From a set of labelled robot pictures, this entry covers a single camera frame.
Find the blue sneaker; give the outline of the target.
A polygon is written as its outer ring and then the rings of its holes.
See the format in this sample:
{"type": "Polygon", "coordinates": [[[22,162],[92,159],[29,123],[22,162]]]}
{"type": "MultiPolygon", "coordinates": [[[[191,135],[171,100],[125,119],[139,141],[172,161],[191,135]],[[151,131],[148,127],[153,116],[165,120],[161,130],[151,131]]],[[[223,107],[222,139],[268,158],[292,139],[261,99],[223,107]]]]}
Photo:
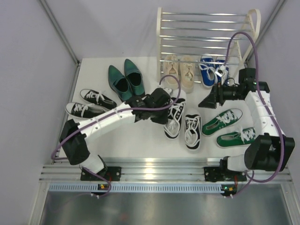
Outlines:
{"type": "Polygon", "coordinates": [[[211,56],[203,55],[198,63],[198,67],[202,75],[203,85],[208,88],[213,86],[218,81],[213,62],[214,60],[211,56]]]}
{"type": "MultiPolygon", "coordinates": [[[[215,59],[215,62],[216,62],[215,69],[217,67],[221,66],[221,65],[224,65],[224,66],[228,67],[227,65],[225,65],[225,56],[217,56],[216,59],[215,59]]],[[[220,81],[218,81],[217,78],[216,78],[216,76],[215,76],[215,80],[218,83],[224,84],[227,79],[226,80],[220,80],[220,81]]]]}

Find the beige lace sneaker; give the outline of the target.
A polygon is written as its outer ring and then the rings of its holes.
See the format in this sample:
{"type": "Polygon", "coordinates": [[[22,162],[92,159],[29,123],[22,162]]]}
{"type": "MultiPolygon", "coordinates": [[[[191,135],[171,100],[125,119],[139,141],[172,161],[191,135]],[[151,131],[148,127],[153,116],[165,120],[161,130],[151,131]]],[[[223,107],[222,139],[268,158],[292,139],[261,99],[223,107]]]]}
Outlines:
{"type": "Polygon", "coordinates": [[[183,55],[180,59],[181,87],[186,93],[191,93],[194,87],[195,63],[190,55],[183,55]]]}
{"type": "MultiPolygon", "coordinates": [[[[163,72],[164,75],[173,75],[177,79],[179,79],[179,63],[178,63],[178,58],[174,54],[167,55],[165,57],[165,61],[163,62],[163,72]]],[[[177,89],[178,88],[178,83],[173,77],[166,77],[165,78],[165,85],[168,88],[171,89],[177,89]]]]}

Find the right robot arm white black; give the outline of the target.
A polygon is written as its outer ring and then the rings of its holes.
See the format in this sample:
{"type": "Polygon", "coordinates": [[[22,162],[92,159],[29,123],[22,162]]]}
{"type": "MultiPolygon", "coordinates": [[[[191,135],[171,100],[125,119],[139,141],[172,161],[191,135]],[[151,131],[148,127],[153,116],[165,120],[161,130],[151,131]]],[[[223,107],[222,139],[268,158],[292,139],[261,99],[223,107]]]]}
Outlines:
{"type": "Polygon", "coordinates": [[[245,101],[253,121],[255,135],[245,153],[228,156],[221,161],[220,178],[226,181],[245,170],[263,170],[278,174],[283,171],[295,147],[295,140],[286,137],[270,104],[270,89],[266,82],[257,78],[257,69],[244,68],[239,71],[236,86],[216,84],[210,94],[199,103],[199,107],[215,109],[227,100],[245,101]]]}

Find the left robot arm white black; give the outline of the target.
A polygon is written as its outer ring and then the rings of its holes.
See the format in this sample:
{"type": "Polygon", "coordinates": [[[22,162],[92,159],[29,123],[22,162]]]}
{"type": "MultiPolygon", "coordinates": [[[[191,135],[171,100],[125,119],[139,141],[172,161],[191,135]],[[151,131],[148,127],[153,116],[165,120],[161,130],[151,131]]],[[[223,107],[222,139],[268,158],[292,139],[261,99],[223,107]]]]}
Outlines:
{"type": "Polygon", "coordinates": [[[95,180],[101,181],[106,177],[108,167],[99,155],[89,151],[88,145],[125,124],[141,120],[164,124],[167,122],[172,93],[170,88],[156,88],[143,98],[134,96],[96,117],[80,122],[68,120],[61,133],[59,147],[71,165],[79,165],[95,180]]]}

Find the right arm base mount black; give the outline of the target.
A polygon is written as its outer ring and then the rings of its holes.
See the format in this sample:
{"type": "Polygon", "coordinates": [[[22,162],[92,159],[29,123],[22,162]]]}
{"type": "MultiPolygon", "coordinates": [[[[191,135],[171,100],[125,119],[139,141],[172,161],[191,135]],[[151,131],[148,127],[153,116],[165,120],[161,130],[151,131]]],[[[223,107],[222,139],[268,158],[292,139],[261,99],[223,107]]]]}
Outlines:
{"type": "Polygon", "coordinates": [[[247,181],[246,175],[243,172],[234,172],[220,167],[204,167],[204,177],[207,182],[219,182],[219,181],[234,181],[243,182],[247,181]]]}

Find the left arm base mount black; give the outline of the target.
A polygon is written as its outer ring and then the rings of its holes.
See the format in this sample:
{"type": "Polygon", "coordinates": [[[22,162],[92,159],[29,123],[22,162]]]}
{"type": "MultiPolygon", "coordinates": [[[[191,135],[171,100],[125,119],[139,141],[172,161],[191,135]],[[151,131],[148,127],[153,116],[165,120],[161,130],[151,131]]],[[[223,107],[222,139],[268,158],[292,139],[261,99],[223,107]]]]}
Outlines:
{"type": "MultiPolygon", "coordinates": [[[[106,170],[97,173],[97,175],[103,177],[107,181],[120,181],[122,168],[119,166],[109,166],[106,170]]],[[[86,169],[82,169],[81,181],[102,181],[99,177],[92,175],[86,169]]]]}

